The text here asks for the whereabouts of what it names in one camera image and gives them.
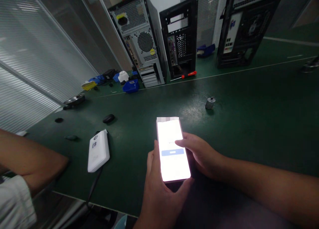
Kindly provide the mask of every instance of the blue button on screen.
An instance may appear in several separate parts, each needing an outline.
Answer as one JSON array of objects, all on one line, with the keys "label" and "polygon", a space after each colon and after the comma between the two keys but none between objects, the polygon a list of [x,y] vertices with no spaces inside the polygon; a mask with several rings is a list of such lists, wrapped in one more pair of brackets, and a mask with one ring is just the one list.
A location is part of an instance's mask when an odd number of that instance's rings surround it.
[{"label": "blue button on screen", "polygon": [[177,155],[177,154],[183,154],[184,149],[173,149],[173,150],[163,150],[162,151],[162,156],[170,156],[170,155]]}]

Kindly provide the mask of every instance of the smartphone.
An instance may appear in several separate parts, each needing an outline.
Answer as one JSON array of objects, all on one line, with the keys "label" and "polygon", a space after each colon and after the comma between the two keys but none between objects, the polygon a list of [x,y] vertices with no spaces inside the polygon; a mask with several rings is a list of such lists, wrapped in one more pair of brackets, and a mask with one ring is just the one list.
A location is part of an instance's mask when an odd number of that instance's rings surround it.
[{"label": "smartphone", "polygon": [[186,150],[175,144],[175,140],[183,139],[179,118],[157,117],[156,123],[163,181],[167,183],[190,178]]}]

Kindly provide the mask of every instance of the open computer case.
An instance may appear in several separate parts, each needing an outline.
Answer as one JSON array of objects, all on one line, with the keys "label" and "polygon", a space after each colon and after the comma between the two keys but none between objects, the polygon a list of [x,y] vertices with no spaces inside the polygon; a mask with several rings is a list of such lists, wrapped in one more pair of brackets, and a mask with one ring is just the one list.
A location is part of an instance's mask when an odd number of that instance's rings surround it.
[{"label": "open computer case", "polygon": [[186,0],[159,13],[171,78],[195,71],[197,0]]},{"label": "open computer case", "polygon": [[165,84],[165,49],[158,12],[151,1],[124,0],[108,11],[144,87]]},{"label": "open computer case", "polygon": [[227,0],[217,67],[249,65],[280,0]]}]

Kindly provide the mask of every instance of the computer case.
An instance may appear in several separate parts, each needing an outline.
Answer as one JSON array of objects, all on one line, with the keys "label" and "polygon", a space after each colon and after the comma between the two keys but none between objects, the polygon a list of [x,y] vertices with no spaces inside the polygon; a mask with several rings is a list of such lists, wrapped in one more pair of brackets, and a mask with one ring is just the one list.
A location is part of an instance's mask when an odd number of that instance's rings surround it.
[{"label": "computer case", "polygon": [[197,0],[186,0],[159,13],[172,79],[195,71]]},{"label": "computer case", "polygon": [[158,12],[151,1],[124,0],[108,11],[144,87],[165,84],[165,49]]},{"label": "computer case", "polygon": [[217,67],[249,65],[280,0],[227,0]]}]

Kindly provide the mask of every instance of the hand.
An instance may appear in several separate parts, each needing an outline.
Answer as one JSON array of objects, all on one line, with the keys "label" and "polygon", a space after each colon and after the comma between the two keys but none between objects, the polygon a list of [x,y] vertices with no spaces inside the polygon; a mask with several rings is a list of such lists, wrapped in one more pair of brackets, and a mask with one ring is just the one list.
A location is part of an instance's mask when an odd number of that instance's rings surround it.
[{"label": "hand", "polygon": [[185,132],[183,135],[184,139],[176,140],[175,144],[187,148],[193,153],[197,169],[201,173],[211,179],[219,180],[226,157],[215,151],[200,137]]},{"label": "hand", "polygon": [[134,228],[172,228],[186,201],[194,179],[186,179],[177,192],[168,189],[160,173],[159,144],[147,157],[142,210]]}]

